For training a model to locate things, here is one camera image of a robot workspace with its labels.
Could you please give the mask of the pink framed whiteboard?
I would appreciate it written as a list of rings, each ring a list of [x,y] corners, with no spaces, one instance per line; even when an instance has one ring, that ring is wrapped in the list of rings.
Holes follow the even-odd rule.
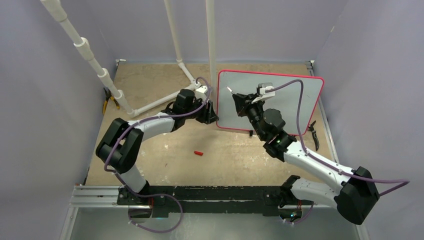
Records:
[[[254,72],[225,69],[219,72],[217,80],[216,114],[219,117],[216,125],[221,129],[250,131],[253,129],[247,117],[239,117],[236,112],[232,94],[255,94],[258,84],[272,83],[279,87],[292,80],[302,80],[292,83],[275,92],[275,96],[266,100],[264,109],[277,109],[285,121],[284,130],[291,135],[305,134],[312,119],[318,99],[325,85],[321,77],[293,75],[270,72]]]

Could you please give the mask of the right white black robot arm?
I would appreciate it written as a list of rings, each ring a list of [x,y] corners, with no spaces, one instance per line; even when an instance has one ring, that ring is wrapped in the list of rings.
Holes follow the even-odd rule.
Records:
[[[263,109],[263,100],[254,101],[257,96],[232,94],[237,115],[248,118],[268,155],[320,179],[312,182],[299,176],[289,177],[280,191],[282,204],[313,201],[332,207],[347,221],[361,225],[380,199],[370,171],[362,166],[357,169],[343,166],[327,158],[313,158],[310,149],[284,131],[281,112]]]

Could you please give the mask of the yellow black pliers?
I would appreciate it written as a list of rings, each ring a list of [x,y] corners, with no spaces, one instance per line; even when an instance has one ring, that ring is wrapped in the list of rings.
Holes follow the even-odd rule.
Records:
[[[102,106],[102,114],[105,115],[109,101],[112,101],[115,104],[115,107],[119,110],[121,108],[120,104],[115,99],[115,97],[112,95],[111,91],[104,87],[103,92],[104,92],[104,95],[105,95],[105,100],[104,100],[103,106]]]

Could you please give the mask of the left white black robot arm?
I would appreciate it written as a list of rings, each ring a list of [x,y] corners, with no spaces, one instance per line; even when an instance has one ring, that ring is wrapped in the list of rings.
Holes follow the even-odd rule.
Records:
[[[116,118],[96,147],[95,155],[130,189],[129,197],[138,205],[149,199],[149,182],[137,169],[136,161],[143,141],[181,128],[186,120],[202,124],[218,120],[209,99],[210,91],[202,85],[196,90],[182,89],[172,103],[152,117],[126,121]]]

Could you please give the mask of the aluminium rail frame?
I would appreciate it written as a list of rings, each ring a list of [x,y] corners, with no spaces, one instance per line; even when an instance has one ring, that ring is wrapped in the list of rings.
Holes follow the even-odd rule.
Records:
[[[279,217],[260,214],[186,213],[149,218],[130,224],[128,208],[117,204],[117,186],[76,186],[73,190],[62,240],[367,240],[364,225],[343,220],[327,206],[316,205],[303,222],[284,223]],[[172,232],[153,233],[148,229]]]

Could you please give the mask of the black tool by whiteboard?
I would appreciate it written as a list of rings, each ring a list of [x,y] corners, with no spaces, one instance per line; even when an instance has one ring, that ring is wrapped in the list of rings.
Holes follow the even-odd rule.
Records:
[[[307,130],[309,132],[311,132],[311,136],[312,136],[312,139],[313,139],[313,142],[314,142],[314,146],[315,146],[315,151],[318,151],[319,148],[320,148],[320,141],[319,141],[318,136],[317,136],[317,131],[315,130],[315,124],[316,124],[316,122],[317,121],[314,120],[312,123],[310,123],[308,125]]]

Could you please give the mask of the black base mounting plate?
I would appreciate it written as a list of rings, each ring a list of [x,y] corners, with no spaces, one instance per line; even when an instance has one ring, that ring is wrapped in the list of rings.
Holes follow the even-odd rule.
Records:
[[[119,206],[147,207],[154,218],[170,213],[261,214],[276,217],[283,208],[310,205],[310,200],[289,196],[281,186],[172,186],[152,185],[148,197],[140,197],[121,187]]]

